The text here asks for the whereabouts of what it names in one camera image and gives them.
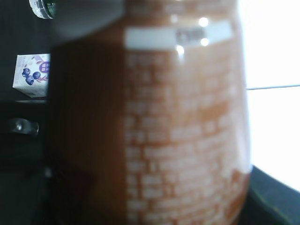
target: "jar lid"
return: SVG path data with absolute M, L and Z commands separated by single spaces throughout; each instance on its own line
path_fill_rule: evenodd
M 53 19 L 56 12 L 56 0 L 29 0 L 34 14 L 42 19 Z

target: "bottle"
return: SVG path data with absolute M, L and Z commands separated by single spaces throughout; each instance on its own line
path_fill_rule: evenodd
M 53 19 L 55 17 L 56 0 L 29 0 L 33 13 L 42 19 Z
M 61 224 L 237 224 L 251 163 L 236 4 L 58 4 L 45 146 Z

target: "blueberry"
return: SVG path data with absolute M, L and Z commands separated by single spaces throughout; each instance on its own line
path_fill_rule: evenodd
M 23 77 L 28 77 L 29 74 L 30 74 L 30 69 L 28 68 L 23 69 L 23 73 L 22 73 Z
M 34 83 L 34 78 L 33 78 L 33 76 L 28 76 L 28 77 L 25 79 L 25 81 L 26 81 L 26 83 L 27 83 L 28 85 L 33 85 L 33 83 Z
M 40 72 L 34 72 L 32 76 L 36 80 L 36 79 L 41 77 L 41 73 Z

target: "jar label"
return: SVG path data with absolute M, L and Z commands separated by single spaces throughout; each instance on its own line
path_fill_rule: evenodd
M 207 46 L 230 40 L 232 37 L 231 24 L 227 20 L 205 27 L 129 27 L 126 29 L 125 47 L 128 50 L 174 50 L 178 45 Z
M 239 213 L 250 171 L 237 43 L 228 21 L 126 31 L 129 225 L 228 225 Z

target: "brown jar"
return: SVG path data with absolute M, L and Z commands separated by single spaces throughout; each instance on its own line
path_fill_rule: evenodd
M 58 3 L 45 146 L 61 224 L 237 223 L 251 164 L 236 4 Z

